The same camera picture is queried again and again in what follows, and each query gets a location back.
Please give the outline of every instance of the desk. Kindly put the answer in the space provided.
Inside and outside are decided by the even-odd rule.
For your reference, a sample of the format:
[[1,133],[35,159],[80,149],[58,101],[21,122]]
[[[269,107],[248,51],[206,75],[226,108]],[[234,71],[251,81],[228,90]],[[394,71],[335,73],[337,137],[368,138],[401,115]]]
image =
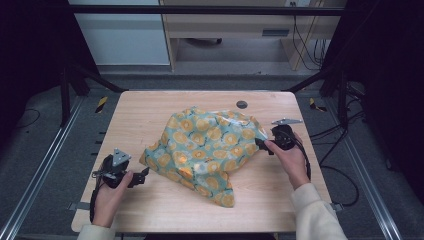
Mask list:
[[[236,102],[246,101],[246,109]],[[295,96],[289,92],[241,91],[129,91],[117,104],[93,171],[114,148],[131,154],[128,169],[145,168],[139,158],[153,145],[175,112],[198,106],[207,111],[234,110],[255,116],[270,138],[271,121],[283,117],[301,119]],[[311,162],[312,182],[323,199],[330,201],[327,187],[305,125],[292,126],[303,139]],[[223,208],[198,193],[154,171],[144,185],[128,189],[113,228],[119,232],[201,233],[201,232],[287,232],[295,231],[290,202],[292,187],[276,156],[258,151],[242,168],[230,172],[235,207]],[[81,202],[89,202],[95,179],[90,178]],[[89,224],[89,211],[77,210],[72,229]]]
[[[289,0],[160,0],[160,5],[289,7]],[[310,0],[308,7],[344,7],[346,0]],[[305,44],[311,39],[331,39],[340,17],[298,16],[299,34],[294,33],[293,16],[163,14],[163,25],[171,68],[174,70],[181,38],[279,38],[292,70],[306,57]],[[276,31],[267,35],[264,30]]]

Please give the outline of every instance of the sleeve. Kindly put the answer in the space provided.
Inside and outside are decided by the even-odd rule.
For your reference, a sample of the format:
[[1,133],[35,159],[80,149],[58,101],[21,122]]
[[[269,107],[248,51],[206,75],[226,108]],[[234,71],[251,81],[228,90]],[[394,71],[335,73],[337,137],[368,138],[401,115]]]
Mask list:
[[99,227],[96,225],[84,225],[78,235],[77,240],[114,240],[115,231],[110,228]]
[[296,189],[291,201],[296,212],[296,239],[347,239],[333,208],[312,183]]

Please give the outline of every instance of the hand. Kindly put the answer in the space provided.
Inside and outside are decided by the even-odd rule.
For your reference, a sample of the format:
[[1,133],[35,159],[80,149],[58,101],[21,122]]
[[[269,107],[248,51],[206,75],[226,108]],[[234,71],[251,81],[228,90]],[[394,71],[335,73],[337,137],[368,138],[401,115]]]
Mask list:
[[[302,139],[300,139],[299,135],[296,133],[294,133],[294,135],[299,142],[302,143]],[[298,146],[294,146],[292,149],[284,151],[269,140],[265,141],[265,145],[269,150],[277,155],[278,159],[280,159],[284,171],[286,171],[289,175],[289,180],[294,190],[303,184],[310,182],[306,175],[305,156],[303,156],[303,153],[300,151]]]
[[110,188],[107,184],[103,184],[97,194],[96,204],[94,207],[93,225],[110,228],[113,218],[121,204],[125,190],[130,184],[133,172],[128,171],[122,178],[121,183],[115,189]]

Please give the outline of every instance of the crumpled cloth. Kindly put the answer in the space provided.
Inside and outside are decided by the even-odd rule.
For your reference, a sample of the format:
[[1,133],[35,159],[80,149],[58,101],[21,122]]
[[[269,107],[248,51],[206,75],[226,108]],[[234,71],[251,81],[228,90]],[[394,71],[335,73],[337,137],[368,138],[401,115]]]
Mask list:
[[162,137],[145,149],[140,163],[222,207],[234,206],[227,172],[243,166],[267,139],[252,116],[197,107],[174,113]]

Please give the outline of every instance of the table top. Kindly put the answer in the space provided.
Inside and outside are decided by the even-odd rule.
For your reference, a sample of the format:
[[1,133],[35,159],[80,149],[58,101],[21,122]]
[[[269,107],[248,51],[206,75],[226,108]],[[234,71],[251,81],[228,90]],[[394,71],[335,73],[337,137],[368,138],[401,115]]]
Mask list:
[[[245,109],[236,106],[247,102]],[[302,119],[294,94],[269,91],[128,91],[117,104],[99,155],[97,170],[114,148],[130,154],[128,170],[142,171],[144,149],[162,135],[171,115],[197,106],[207,111],[233,110],[254,116],[273,139],[271,122],[282,118]],[[324,200],[330,201],[305,124],[293,124],[303,140],[311,162],[312,183]],[[229,172],[235,206],[224,208],[209,199],[150,171],[143,185],[126,191],[115,216],[118,232],[289,232],[295,231],[295,214],[290,202],[293,192],[287,174],[276,156],[258,151],[240,169]],[[95,179],[89,178],[81,202],[90,202]],[[90,224],[89,211],[77,210],[72,229]]]

